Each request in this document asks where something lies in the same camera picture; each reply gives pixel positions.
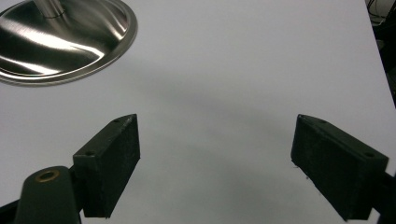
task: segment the white table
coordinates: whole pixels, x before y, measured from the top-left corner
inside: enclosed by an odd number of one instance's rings
[[[83,223],[344,223],[290,161],[299,113],[388,155],[394,174],[395,108],[364,1],[125,2],[137,37],[105,70],[0,83],[0,204],[132,113],[142,159],[112,218]]]

